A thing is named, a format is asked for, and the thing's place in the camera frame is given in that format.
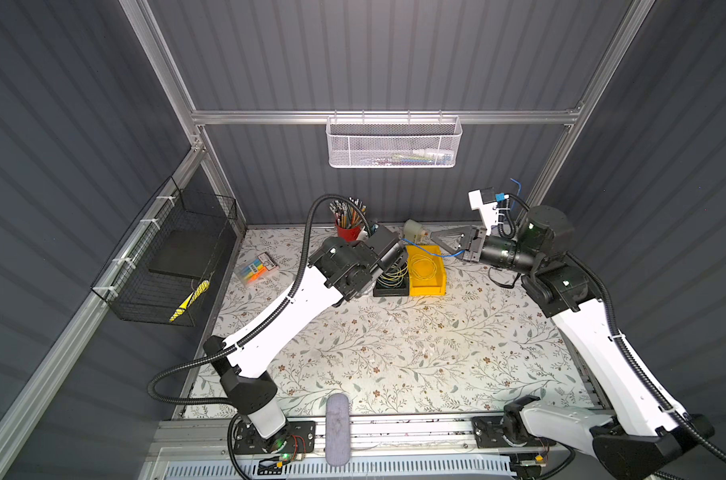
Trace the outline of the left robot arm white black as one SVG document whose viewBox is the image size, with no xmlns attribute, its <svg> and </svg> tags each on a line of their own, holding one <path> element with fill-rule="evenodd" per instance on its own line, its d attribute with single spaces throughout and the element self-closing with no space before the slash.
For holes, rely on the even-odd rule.
<svg viewBox="0 0 726 480">
<path fill-rule="evenodd" d="M 396 265 L 406 252 L 399 235 L 385 226 L 363 223 L 364 240 L 340 237 L 324 240 L 311 251 L 315 215 L 326 201 L 339 201 L 356 213 L 361 208 L 338 194 L 324 194 L 309 208 L 305 221 L 298 269 L 291 286 L 241 330 L 214 342 L 205 356 L 170 367 L 148 383 L 148 395 L 172 405 L 232 406 L 253 425 L 275 451 L 288 435 L 288 420 L 277 403 L 277 385 L 267 372 L 274 358 L 311 321 L 332 306 L 339 306 L 372 290 L 379 277 Z M 222 397 L 172 397 L 158 391 L 158 384 L 177 373 L 206 364 L 216 366 L 225 392 Z"/>
</svg>

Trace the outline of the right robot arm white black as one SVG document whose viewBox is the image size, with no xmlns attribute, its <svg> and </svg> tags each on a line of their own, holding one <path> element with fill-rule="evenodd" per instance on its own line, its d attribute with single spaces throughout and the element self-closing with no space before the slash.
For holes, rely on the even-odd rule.
<svg viewBox="0 0 726 480">
<path fill-rule="evenodd" d="M 508 403 L 505 440 L 526 446 L 549 439 L 597 459 L 616 479 L 645 479 L 701 446 L 726 464 L 710 442 L 714 428 L 691 415 L 653 376 L 620 331 L 607 286 L 567 249 L 574 227 L 555 208 L 528 207 L 514 232 L 495 236 L 507 216 L 495 203 L 480 207 L 484 227 L 434 232 L 432 241 L 459 259 L 519 275 L 528 296 L 584 360 L 609 402 L 606 413 L 556 407 L 527 395 Z"/>
</svg>

